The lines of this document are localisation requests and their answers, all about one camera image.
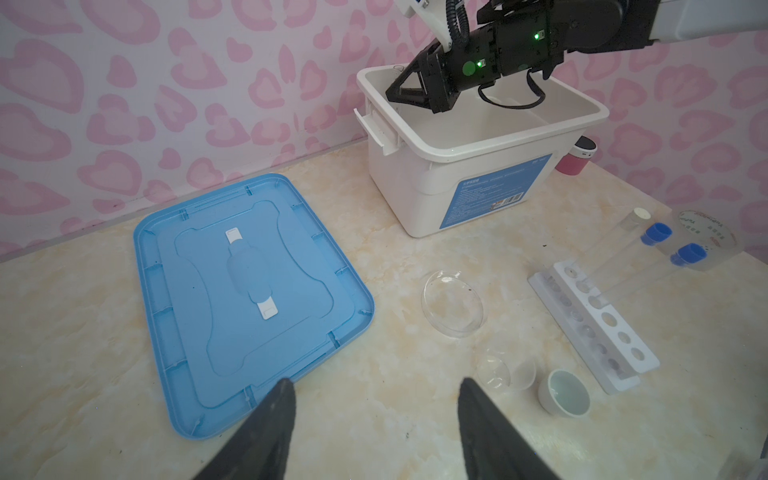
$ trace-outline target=white ceramic cup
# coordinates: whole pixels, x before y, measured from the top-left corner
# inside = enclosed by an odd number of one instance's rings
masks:
[[[587,415],[591,407],[587,387],[576,375],[563,369],[552,370],[541,381],[538,401],[552,415],[576,419]]]

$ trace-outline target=black cable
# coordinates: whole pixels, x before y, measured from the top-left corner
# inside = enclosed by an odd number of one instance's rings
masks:
[[[452,48],[462,49],[469,43],[469,18],[463,0],[445,0],[445,19],[451,34]]]
[[[482,98],[484,101],[487,101],[489,104],[495,105],[497,107],[509,108],[510,110],[528,110],[529,108],[533,108],[533,107],[541,104],[541,102],[543,102],[544,99],[547,97],[547,94],[545,94],[544,91],[541,89],[541,87],[536,85],[536,82],[533,81],[533,78],[531,78],[531,70],[528,70],[528,73],[526,73],[525,76],[526,76],[526,80],[528,80],[529,88],[538,97],[538,100],[533,102],[532,104],[527,104],[527,105],[502,105],[502,104],[497,104],[494,101],[491,101],[490,99],[488,99],[488,97],[485,96],[485,94],[482,92],[482,90],[483,90],[483,88],[488,88],[488,87],[490,87],[493,84],[482,84],[482,85],[480,85],[478,87],[478,94],[480,95],[480,98]]]

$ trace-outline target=glass petri dish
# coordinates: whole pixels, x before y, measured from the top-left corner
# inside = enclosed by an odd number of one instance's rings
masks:
[[[464,273],[454,270],[438,270],[429,277],[422,310],[440,333],[456,339],[471,335],[485,322],[480,295]]]

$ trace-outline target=pink heart wallpaper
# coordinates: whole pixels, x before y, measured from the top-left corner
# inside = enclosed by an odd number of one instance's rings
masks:
[[[475,26],[478,0],[467,6]],[[355,73],[432,38],[392,0],[0,0],[0,256],[363,137]],[[570,54],[598,165],[768,260],[768,32]]]
[[[768,263],[768,31],[568,54],[554,76],[611,109],[586,133],[597,165],[719,217]]]

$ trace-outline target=box handle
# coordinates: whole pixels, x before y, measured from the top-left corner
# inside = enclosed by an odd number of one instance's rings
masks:
[[[373,119],[372,114],[367,114],[365,117],[363,117],[356,108],[355,116],[357,116],[357,121],[360,122],[362,127],[366,129],[366,132],[368,132],[368,137],[372,138],[373,141],[375,141],[376,144],[382,148],[382,152],[384,153],[385,157],[387,155],[394,154],[397,150],[400,149],[400,136],[398,135],[396,143],[393,144],[390,139],[384,135],[384,132],[376,123],[376,120]]]

